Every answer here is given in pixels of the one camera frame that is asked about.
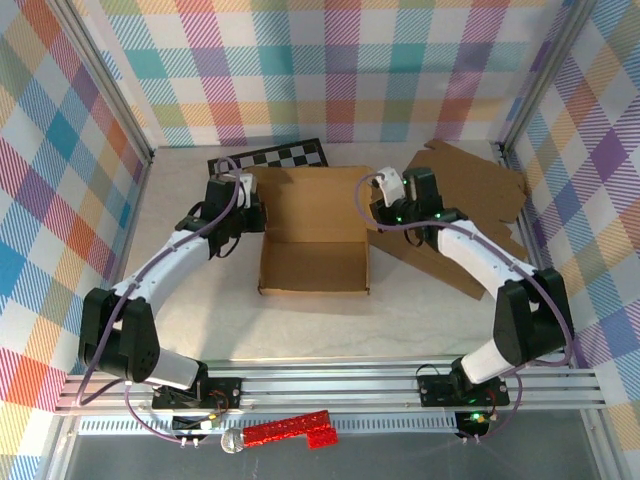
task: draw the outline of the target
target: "plaid wall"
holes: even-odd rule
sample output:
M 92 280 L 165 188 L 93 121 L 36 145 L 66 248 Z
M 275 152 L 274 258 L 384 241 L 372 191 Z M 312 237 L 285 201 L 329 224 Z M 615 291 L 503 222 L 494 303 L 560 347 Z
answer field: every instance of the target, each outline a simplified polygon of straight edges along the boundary
M 45 0 L 0 0 L 0 479 L 32 478 L 142 163 Z
M 583 364 L 595 367 L 640 478 L 640 1 L 601 0 L 517 156 L 543 256 L 564 275 Z
M 563 3 L 76 1 L 170 146 L 496 138 Z

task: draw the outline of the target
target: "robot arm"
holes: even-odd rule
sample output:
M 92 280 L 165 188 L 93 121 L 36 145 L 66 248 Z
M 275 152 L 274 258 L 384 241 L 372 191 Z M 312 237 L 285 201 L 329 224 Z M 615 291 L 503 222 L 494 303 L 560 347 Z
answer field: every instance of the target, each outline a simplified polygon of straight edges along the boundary
M 452 364 L 450 380 L 459 398 L 482 391 L 486 382 L 565 346 L 562 329 L 550 307 L 513 267 L 520 267 L 544 288 L 558 306 L 573 336 L 567 294 L 558 272 L 553 269 L 538 271 L 518 260 L 483 235 L 463 213 L 445 209 L 430 169 L 410 169 L 402 177 L 390 167 L 379 173 L 374 186 L 380 188 L 383 198 L 371 206 L 376 221 L 386 225 L 407 225 L 432 220 L 470 231 L 471 237 L 450 228 L 415 229 L 421 242 L 428 243 L 462 266 L 496 300 L 493 338 Z M 508 257 L 511 264 L 505 264 L 479 244 L 475 240 L 477 237 Z
M 120 329 L 109 334 L 98 369 L 136 383 L 149 382 L 184 391 L 183 397 L 186 395 L 193 401 L 208 394 L 202 390 L 202 381 L 207 376 L 206 365 L 162 349 L 154 318 L 177 286 L 208 260 L 219 256 L 231 239 L 237 241 L 243 233 L 264 231 L 266 214 L 256 194 L 255 177 L 241 174 L 239 180 L 237 204 L 213 229 L 191 241 L 181 242 L 225 209 L 233 198 L 235 177 L 210 179 L 205 200 L 176 225 L 176 231 L 154 258 L 112 289 L 95 288 L 87 294 L 79 345 L 79 356 L 85 364 L 92 361 L 116 304 L 134 285 L 135 289 L 120 313 Z M 173 251 L 161 256 L 167 248 Z M 153 268 L 137 282 L 139 273 L 151 263 L 154 263 Z

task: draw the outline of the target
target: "red object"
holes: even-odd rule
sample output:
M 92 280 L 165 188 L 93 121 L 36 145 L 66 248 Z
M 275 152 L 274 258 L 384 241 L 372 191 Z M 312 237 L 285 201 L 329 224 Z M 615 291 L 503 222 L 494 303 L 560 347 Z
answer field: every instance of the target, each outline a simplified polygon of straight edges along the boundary
M 338 434 L 335 428 L 331 427 L 327 410 L 247 427 L 242 434 L 247 448 L 305 434 L 309 448 L 321 448 L 338 443 Z

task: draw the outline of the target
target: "flattened cardboard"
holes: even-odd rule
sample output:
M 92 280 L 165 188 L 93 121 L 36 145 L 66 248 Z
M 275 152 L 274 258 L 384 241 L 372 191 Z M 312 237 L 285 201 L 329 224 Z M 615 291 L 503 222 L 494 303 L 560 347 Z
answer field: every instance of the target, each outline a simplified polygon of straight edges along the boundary
M 367 167 L 251 168 L 267 210 L 262 294 L 367 294 L 369 240 L 353 205 Z M 368 187 L 361 202 L 371 199 Z
M 516 221 L 524 206 L 524 176 L 438 140 L 425 146 L 407 168 L 431 168 L 445 208 L 458 208 L 500 247 L 526 258 L 526 249 L 510 238 L 506 225 Z M 484 294 L 484 287 L 453 260 L 428 245 L 409 245 L 401 232 L 370 231 L 369 242 L 472 298 L 479 300 Z

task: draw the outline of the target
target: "colorful plaid pattern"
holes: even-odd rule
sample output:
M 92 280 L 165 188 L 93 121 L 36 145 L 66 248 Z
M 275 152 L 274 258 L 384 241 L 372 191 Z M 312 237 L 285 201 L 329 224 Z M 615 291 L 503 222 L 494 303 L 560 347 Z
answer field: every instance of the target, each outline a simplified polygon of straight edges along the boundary
M 564 275 L 640 478 L 640 2 L 598 3 L 516 152 L 543 256 Z
M 563 2 L 76 3 L 147 134 L 192 146 L 487 138 Z
M 0 15 L 0 478 L 33 478 L 142 163 L 45 0 Z

